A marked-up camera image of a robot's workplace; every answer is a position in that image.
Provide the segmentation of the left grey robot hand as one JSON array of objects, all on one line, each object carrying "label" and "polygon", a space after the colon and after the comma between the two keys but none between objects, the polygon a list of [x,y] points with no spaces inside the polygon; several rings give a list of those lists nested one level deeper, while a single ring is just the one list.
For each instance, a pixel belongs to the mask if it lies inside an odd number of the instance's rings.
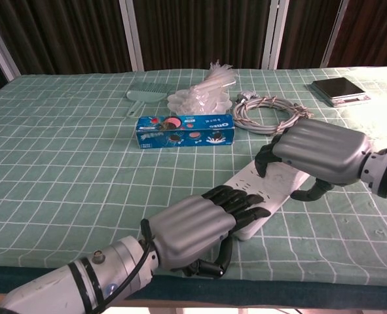
[{"label": "left grey robot hand", "polygon": [[232,258],[233,234],[270,216],[263,197],[219,185],[192,195],[150,217],[158,265],[187,277],[220,278]]}]

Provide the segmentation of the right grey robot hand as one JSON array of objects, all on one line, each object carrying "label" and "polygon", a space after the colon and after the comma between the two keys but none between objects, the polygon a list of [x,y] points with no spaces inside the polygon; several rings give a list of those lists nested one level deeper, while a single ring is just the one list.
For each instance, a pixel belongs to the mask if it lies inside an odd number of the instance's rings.
[{"label": "right grey robot hand", "polygon": [[367,135],[327,122],[302,119],[261,147],[255,168],[265,177],[271,163],[284,163],[316,178],[308,190],[295,190],[290,197],[316,201],[335,186],[360,180],[363,165],[372,151]]}]

